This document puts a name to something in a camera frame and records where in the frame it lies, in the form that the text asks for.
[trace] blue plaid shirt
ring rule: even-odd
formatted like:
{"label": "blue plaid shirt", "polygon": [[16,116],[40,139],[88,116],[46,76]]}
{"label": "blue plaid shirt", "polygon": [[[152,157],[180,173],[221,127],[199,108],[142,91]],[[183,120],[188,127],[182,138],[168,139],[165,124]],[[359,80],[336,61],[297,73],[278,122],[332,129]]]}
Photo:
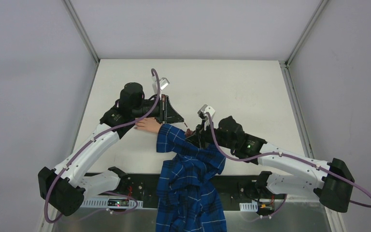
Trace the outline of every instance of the blue plaid shirt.
{"label": "blue plaid shirt", "polygon": [[157,185],[156,231],[227,231],[220,197],[209,181],[221,174],[226,158],[215,145],[199,149],[185,138],[183,130],[168,124],[158,132],[157,152],[177,155],[163,162]]}

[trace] human hand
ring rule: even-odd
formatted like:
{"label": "human hand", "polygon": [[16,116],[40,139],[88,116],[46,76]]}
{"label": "human hand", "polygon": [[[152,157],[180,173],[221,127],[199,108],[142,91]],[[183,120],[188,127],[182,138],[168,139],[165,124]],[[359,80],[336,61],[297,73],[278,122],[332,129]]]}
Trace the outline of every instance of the human hand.
{"label": "human hand", "polygon": [[151,133],[156,133],[160,131],[161,124],[157,122],[155,118],[145,118],[136,123],[135,129],[144,130]]}

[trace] white plastic vent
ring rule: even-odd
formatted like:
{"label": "white plastic vent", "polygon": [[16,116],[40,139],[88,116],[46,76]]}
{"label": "white plastic vent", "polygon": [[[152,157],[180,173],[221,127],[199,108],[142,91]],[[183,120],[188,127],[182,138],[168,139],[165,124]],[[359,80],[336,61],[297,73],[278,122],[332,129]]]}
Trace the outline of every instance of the white plastic vent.
{"label": "white plastic vent", "polygon": [[[110,208],[110,209],[131,209],[136,206],[135,201],[130,200],[128,202],[127,206],[108,206],[107,203],[109,199],[119,199],[119,198],[104,198],[104,197],[93,197],[86,201],[83,201],[82,205],[80,207],[82,208]],[[139,206],[137,206],[138,209],[143,208],[143,201],[137,201],[139,203]]]}
{"label": "white plastic vent", "polygon": [[252,201],[251,203],[240,203],[240,211],[258,212],[258,203],[254,201]]}

